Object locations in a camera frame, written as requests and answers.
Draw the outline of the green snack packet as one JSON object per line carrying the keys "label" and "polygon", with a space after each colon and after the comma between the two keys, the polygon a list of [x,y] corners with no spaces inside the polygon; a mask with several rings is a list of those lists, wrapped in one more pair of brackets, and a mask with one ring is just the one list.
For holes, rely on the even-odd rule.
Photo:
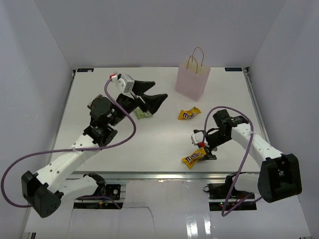
{"label": "green snack packet", "polygon": [[150,118],[153,116],[149,111],[143,112],[140,108],[135,109],[135,115],[139,120],[143,118]]}

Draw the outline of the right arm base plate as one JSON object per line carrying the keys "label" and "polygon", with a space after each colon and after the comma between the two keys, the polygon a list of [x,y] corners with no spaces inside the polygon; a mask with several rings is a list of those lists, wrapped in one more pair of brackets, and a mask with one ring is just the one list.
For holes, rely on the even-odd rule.
{"label": "right arm base plate", "polygon": [[[222,211],[224,202],[228,193],[226,187],[222,183],[210,183],[204,186],[204,193],[209,197],[209,209],[211,212]],[[236,211],[255,211],[257,210],[255,195],[245,191],[233,191],[228,203],[226,205],[226,211],[239,204],[239,201],[244,199],[247,195],[249,197],[240,204]]]}

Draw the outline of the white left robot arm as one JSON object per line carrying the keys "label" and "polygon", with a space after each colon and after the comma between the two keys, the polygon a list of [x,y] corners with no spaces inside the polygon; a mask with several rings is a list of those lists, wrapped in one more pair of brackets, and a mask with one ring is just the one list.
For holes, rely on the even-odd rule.
{"label": "white left robot arm", "polygon": [[52,215],[59,206],[75,199],[106,197],[106,181],[97,173],[88,173],[77,180],[67,178],[84,162],[100,151],[112,148],[111,141],[118,133],[114,126],[136,108],[155,114],[167,99],[167,94],[146,95],[154,82],[132,81],[127,95],[113,99],[109,93],[98,95],[89,105],[90,124],[68,149],[59,150],[60,156],[35,173],[21,177],[22,194],[41,218]]}

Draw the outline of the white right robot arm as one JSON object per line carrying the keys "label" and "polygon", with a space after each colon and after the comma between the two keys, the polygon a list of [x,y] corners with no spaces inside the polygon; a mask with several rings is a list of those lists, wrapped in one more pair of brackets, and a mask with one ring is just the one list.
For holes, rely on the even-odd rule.
{"label": "white right robot arm", "polygon": [[297,157],[275,149],[262,137],[254,133],[252,123],[243,115],[232,117],[227,110],[213,115],[217,129],[204,130],[202,139],[212,150],[229,141],[235,141],[245,149],[258,164],[257,175],[242,172],[243,164],[225,180],[226,195],[238,198],[243,191],[259,194],[268,202],[276,202],[302,192],[300,165]]}

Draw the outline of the yellow candy bag front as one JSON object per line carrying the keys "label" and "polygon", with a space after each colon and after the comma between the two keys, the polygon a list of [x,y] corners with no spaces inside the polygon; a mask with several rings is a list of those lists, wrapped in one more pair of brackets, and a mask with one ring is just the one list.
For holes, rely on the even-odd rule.
{"label": "yellow candy bag front", "polygon": [[200,160],[204,159],[206,152],[204,147],[198,148],[191,155],[184,157],[181,161],[187,166],[188,169],[192,169],[193,166]]}

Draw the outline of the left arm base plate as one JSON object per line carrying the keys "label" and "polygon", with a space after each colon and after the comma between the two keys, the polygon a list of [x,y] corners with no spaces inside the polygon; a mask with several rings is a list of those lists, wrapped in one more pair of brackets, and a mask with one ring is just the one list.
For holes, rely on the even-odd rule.
{"label": "left arm base plate", "polygon": [[73,209],[87,210],[120,210],[124,203],[125,186],[121,184],[107,184],[102,198],[76,200]]}

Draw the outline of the yellow candy bag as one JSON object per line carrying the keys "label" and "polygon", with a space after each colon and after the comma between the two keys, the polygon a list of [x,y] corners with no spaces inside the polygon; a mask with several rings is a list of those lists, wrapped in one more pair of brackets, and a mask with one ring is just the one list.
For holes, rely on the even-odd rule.
{"label": "yellow candy bag", "polygon": [[187,166],[188,169],[192,169],[193,166],[200,160],[204,159],[206,152],[204,147],[198,148],[191,155],[184,157],[181,161]]}
{"label": "yellow candy bag", "polygon": [[192,107],[189,110],[181,110],[178,115],[178,120],[189,120],[201,113],[201,110],[197,107]]}

